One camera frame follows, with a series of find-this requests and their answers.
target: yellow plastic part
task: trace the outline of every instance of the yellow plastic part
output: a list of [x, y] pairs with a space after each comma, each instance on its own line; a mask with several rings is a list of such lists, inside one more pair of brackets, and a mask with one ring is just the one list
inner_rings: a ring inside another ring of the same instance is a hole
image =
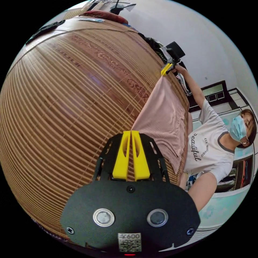
[[172, 65], [173, 65], [173, 64], [170, 64], [170, 63], [166, 64], [166, 66], [165, 66], [165, 67], [162, 69], [162, 71], [161, 71], [161, 76], [165, 76], [167, 70], [168, 70]]
[[135, 181], [148, 179], [151, 174], [138, 131], [132, 131], [132, 154], [134, 159]]
[[127, 180], [131, 131], [124, 131], [113, 170], [113, 178]]

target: pillow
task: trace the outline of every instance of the pillow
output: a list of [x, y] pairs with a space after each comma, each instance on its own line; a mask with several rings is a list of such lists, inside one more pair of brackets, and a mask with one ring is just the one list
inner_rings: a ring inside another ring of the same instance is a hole
[[119, 15], [116, 15], [116, 14], [113, 14], [113, 13], [109, 13], [109, 12], [105, 12], [105, 11], [88, 11], [88, 12], [85, 12], [79, 16], [93, 16], [93, 17], [96, 17], [96, 18], [102, 18], [102, 19], [106, 19], [106, 20], [110, 20], [110, 21], [114, 21], [114, 22], [118, 22], [118, 23], [125, 23], [125, 24], [128, 24], [128, 21], [119, 16]]

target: blue surgical mask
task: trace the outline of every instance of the blue surgical mask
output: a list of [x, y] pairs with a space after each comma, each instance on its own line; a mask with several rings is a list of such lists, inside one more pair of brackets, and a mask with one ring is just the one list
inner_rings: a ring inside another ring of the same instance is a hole
[[235, 140], [240, 142], [247, 134], [245, 122], [241, 116], [237, 116], [233, 119], [230, 130], [230, 136]]

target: pink towel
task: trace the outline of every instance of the pink towel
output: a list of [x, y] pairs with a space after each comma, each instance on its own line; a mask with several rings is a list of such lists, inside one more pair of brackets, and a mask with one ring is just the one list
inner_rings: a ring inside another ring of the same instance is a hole
[[133, 124], [132, 130], [153, 138], [177, 174], [184, 151], [185, 109], [162, 76]]

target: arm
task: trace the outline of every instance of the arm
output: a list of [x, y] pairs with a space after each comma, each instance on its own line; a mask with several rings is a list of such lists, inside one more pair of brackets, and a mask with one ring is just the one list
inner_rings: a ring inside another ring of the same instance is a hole
[[201, 88], [199, 87], [199, 85], [194, 81], [194, 79], [190, 76], [190, 74], [188, 73], [188, 71], [185, 68], [183, 68], [182, 66], [177, 64], [175, 66], [175, 69], [180, 74], [183, 75], [186, 82], [188, 83], [191, 93], [193, 94], [193, 98], [194, 98], [195, 102], [202, 109], [202, 105], [203, 105], [205, 97], [204, 97], [204, 94], [203, 94]]
[[198, 212], [209, 202], [217, 188], [216, 177], [208, 172], [201, 175], [189, 189], [188, 194], [193, 199]]

